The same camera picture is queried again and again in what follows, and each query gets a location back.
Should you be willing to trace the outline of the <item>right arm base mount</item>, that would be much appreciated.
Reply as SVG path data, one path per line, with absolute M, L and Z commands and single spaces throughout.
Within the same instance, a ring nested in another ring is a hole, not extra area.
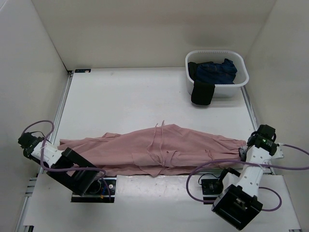
M 230 168 L 224 169 L 219 177 L 199 178 L 203 199 L 197 201 L 215 206 L 235 204 L 244 207 L 251 201 L 251 196 L 238 185 L 239 178 L 240 172 Z

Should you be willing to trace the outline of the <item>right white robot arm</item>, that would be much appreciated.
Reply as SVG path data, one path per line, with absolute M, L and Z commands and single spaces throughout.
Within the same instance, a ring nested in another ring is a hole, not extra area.
M 275 140 L 275 129 L 260 125 L 247 144 L 239 148 L 240 160 L 254 166 L 245 164 L 240 173 L 232 168 L 224 169 L 217 180 L 221 193 L 211 210 L 239 231 L 262 211 L 263 204 L 258 201 L 259 184 L 264 173 L 262 165 L 283 157 Z

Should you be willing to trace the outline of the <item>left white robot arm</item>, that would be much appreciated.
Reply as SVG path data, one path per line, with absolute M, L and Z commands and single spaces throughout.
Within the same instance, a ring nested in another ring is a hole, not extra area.
M 31 132 L 25 132 L 18 138 L 23 155 L 41 165 L 51 178 L 74 194 L 83 196 L 87 191 L 97 193 L 100 190 L 101 181 L 97 176 L 99 173 L 106 174 L 103 169 L 96 167 L 71 148 L 61 151 L 49 141 L 45 144 L 43 142 L 43 137 L 33 136 Z

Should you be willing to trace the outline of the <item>pink trousers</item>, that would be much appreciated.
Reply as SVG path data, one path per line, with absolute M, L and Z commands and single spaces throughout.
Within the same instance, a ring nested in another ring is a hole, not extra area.
M 105 133 L 98 138 L 61 139 L 58 149 L 71 148 L 108 176 L 156 177 L 188 174 L 212 160 L 238 160 L 244 145 L 244 140 L 170 124 L 126 134 Z

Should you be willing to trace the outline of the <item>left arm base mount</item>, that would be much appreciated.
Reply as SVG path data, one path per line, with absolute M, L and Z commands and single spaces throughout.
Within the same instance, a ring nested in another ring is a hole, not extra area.
M 117 177 L 105 177 L 93 182 L 83 196 L 71 195 L 72 203 L 114 203 Z

